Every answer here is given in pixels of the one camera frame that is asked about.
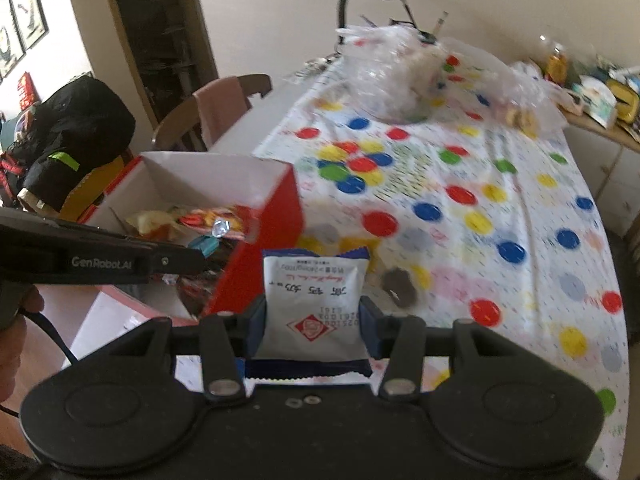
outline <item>bottle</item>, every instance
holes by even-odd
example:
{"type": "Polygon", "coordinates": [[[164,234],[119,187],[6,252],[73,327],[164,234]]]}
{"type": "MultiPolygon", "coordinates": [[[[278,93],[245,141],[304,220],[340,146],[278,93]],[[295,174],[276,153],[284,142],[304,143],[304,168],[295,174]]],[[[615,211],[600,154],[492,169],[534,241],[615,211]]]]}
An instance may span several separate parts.
{"type": "Polygon", "coordinates": [[[568,69],[569,61],[566,58],[564,46],[556,43],[546,62],[545,79],[559,86],[564,86],[568,69]]]}

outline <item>cabinet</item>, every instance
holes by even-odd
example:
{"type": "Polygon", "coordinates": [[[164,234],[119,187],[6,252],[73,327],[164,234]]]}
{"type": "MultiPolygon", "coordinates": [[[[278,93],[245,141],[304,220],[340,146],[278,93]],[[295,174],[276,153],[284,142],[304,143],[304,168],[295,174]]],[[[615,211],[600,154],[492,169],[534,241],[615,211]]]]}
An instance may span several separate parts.
{"type": "Polygon", "coordinates": [[[623,149],[596,204],[604,225],[624,236],[640,213],[640,153],[623,149]]]}
{"type": "Polygon", "coordinates": [[[622,147],[575,126],[567,127],[564,136],[591,195],[596,198],[622,147]]]}

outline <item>black cable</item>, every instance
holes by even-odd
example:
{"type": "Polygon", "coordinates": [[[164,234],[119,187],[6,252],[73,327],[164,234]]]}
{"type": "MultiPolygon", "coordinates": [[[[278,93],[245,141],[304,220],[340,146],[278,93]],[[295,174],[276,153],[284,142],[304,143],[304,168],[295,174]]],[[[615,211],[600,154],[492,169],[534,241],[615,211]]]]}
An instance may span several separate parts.
{"type": "MultiPolygon", "coordinates": [[[[33,312],[27,312],[23,308],[20,309],[20,314],[29,319],[32,323],[36,324],[45,334],[49,336],[49,338],[62,350],[64,355],[71,364],[76,364],[78,359],[71,352],[69,347],[62,341],[58,330],[53,326],[53,323],[49,321],[43,314],[33,312]]],[[[10,410],[9,408],[5,408],[4,406],[0,406],[0,412],[6,413],[7,415],[18,417],[19,414],[14,412],[14,410],[10,410]]]]}
{"type": "Polygon", "coordinates": [[[18,412],[14,412],[14,410],[10,410],[9,408],[5,408],[4,406],[0,406],[0,412],[6,413],[7,415],[11,415],[14,417],[18,417],[18,412]]]}

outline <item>open cardboard box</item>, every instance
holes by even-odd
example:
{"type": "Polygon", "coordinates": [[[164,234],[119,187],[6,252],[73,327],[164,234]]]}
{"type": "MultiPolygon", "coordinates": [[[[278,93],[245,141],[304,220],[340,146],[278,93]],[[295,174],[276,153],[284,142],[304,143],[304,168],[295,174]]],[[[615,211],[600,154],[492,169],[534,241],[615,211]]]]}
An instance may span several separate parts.
{"type": "MultiPolygon", "coordinates": [[[[217,153],[146,152],[129,163],[104,195],[100,206],[92,206],[79,221],[120,234],[124,234],[122,221],[144,210],[166,211],[175,205],[244,205],[254,210],[251,243],[238,244],[203,315],[225,310],[242,312],[264,291],[262,250],[295,247],[303,229],[293,167],[277,160],[217,153]]],[[[176,242],[186,245],[196,236],[195,232],[185,232],[176,242]]],[[[174,286],[148,283],[129,290],[140,307],[144,304],[166,316],[190,317],[174,286]]],[[[136,308],[136,302],[129,306],[136,308]]]]}

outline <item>framed artwork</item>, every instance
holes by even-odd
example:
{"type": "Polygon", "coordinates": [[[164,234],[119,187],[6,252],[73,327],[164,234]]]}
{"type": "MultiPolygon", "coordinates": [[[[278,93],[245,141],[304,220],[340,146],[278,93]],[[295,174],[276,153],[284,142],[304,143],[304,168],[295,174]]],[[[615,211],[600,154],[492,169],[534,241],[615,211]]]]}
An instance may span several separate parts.
{"type": "Polygon", "coordinates": [[[47,33],[40,0],[11,0],[15,24],[24,48],[31,48],[36,41],[47,33]]]}
{"type": "Polygon", "coordinates": [[[0,0],[0,77],[2,79],[24,56],[24,49],[15,27],[9,0],[0,0]]]}

